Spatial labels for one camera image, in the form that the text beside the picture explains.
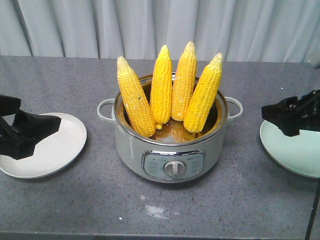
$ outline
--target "corn on the cob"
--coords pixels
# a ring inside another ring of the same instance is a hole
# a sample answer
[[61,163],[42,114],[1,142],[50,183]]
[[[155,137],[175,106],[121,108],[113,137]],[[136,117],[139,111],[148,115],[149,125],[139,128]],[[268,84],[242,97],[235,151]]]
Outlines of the corn on the cob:
[[171,118],[183,121],[194,92],[197,72],[195,44],[190,41],[182,53],[173,81]]
[[218,53],[203,69],[194,90],[183,125],[191,133],[202,131],[212,107],[222,77],[223,56]]
[[144,137],[152,136],[156,127],[148,100],[136,72],[123,56],[117,59],[117,78],[132,129]]
[[162,129],[171,114],[172,61],[170,52],[163,45],[155,61],[150,94],[150,108],[156,129]]

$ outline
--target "gray curtain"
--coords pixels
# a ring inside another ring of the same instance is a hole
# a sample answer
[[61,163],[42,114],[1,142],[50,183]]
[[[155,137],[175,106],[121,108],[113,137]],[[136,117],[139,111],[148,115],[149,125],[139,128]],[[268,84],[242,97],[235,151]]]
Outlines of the gray curtain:
[[320,0],[0,0],[0,54],[152,59],[188,41],[197,59],[309,62]]

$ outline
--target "white plate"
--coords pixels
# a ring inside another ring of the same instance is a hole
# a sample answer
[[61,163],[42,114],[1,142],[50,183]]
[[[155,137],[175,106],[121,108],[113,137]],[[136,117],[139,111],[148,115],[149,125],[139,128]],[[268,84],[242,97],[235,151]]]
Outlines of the white plate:
[[0,169],[16,178],[35,179],[56,173],[71,163],[81,152],[87,140],[85,125],[65,113],[44,113],[61,118],[59,131],[40,141],[33,156],[20,160],[0,155]]
[[320,132],[300,130],[286,136],[273,123],[264,121],[260,139],[267,153],[284,168],[309,178],[320,176]]

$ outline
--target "gray pot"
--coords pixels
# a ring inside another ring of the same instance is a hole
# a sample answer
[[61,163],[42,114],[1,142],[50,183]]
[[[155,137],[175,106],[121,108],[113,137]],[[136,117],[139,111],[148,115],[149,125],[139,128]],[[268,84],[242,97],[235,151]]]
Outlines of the gray pot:
[[[140,78],[147,97],[150,96],[151,80],[152,75]],[[230,116],[227,103],[235,104],[239,113]],[[112,105],[111,118],[101,114],[106,105]],[[182,183],[209,171],[222,153],[227,126],[239,119],[242,112],[243,106],[238,100],[224,97],[218,91],[204,130],[198,135],[190,135],[186,141],[177,142],[170,135],[161,136],[163,132],[158,132],[158,138],[153,139],[136,133],[130,127],[120,93],[97,107],[98,117],[115,126],[116,149],[123,162],[141,177],[160,183]]]

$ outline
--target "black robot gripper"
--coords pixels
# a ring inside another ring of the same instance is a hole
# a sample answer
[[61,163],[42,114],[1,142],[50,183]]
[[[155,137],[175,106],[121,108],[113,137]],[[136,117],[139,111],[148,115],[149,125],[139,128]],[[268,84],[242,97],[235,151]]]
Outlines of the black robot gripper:
[[261,108],[262,118],[276,125],[284,135],[293,137],[300,130],[320,132],[320,90],[298,100],[297,96]]
[[[56,133],[61,118],[36,115],[20,109],[21,99],[0,95],[0,155],[20,160],[34,154],[36,145]],[[10,126],[3,116],[13,115]]]

